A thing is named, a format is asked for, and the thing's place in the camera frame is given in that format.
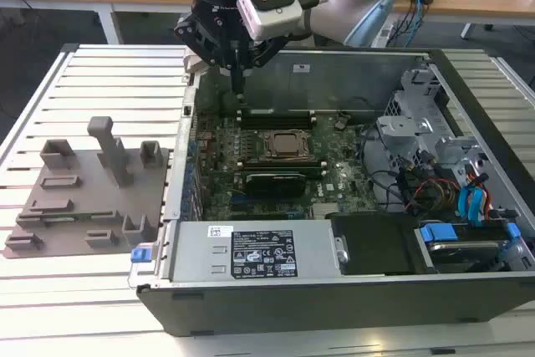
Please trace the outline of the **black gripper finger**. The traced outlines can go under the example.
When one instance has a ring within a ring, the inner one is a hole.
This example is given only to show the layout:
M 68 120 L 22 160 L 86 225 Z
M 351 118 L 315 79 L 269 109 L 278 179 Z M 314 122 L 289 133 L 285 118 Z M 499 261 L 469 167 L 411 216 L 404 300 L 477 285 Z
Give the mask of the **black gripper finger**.
M 259 44 L 241 40 L 237 49 L 237 97 L 244 98 L 246 72 L 260 68 L 288 43 L 288 37 L 276 37 Z
M 226 70 L 232 92 L 238 94 L 237 51 L 232 47 L 230 31 L 223 18 L 215 17 L 203 23 L 198 17 L 186 17 L 176 24 L 174 33 L 207 64 Z

